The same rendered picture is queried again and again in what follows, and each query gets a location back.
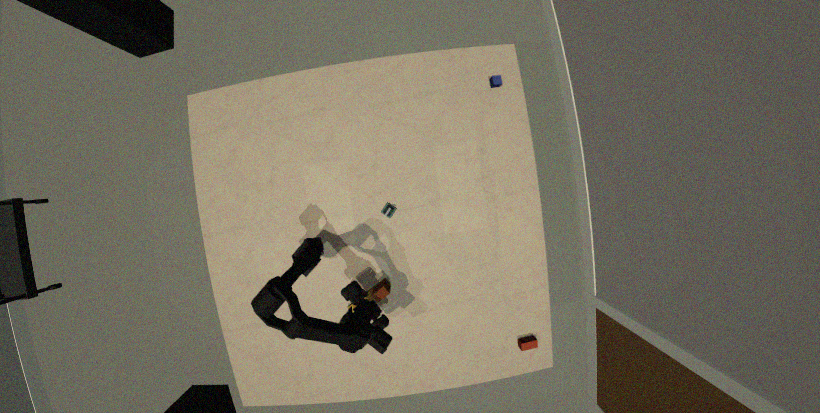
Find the yellow bar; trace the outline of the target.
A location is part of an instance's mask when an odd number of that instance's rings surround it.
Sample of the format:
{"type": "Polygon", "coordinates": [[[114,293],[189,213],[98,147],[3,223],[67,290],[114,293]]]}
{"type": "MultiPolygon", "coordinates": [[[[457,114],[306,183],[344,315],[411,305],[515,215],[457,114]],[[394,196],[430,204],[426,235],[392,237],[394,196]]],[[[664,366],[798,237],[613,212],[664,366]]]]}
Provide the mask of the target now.
{"type": "MultiPolygon", "coordinates": [[[[369,291],[367,291],[369,296],[367,295],[364,299],[365,300],[368,299],[369,302],[371,302],[373,299],[375,299],[375,301],[378,303],[380,300],[387,297],[390,294],[390,291],[391,291],[391,283],[385,277],[378,284],[376,284],[374,287],[371,287],[369,289],[369,291]]],[[[349,306],[347,306],[347,308],[349,308],[349,307],[352,307],[352,312],[354,313],[353,308],[357,307],[357,305],[353,305],[351,303],[349,306]]]]}

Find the reddish-brown block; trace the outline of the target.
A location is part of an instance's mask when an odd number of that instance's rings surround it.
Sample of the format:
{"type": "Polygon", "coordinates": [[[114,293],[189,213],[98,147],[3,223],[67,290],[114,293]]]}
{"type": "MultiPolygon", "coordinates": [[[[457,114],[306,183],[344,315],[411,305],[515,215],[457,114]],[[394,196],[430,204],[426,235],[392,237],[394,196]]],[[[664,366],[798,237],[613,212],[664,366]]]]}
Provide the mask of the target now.
{"type": "Polygon", "coordinates": [[[518,346],[519,346],[520,350],[522,350],[522,351],[535,349],[535,348],[538,347],[538,344],[537,344],[538,340],[534,337],[534,335],[526,336],[526,337],[523,337],[523,338],[520,338],[520,339],[517,339],[517,340],[518,340],[518,346]]]}

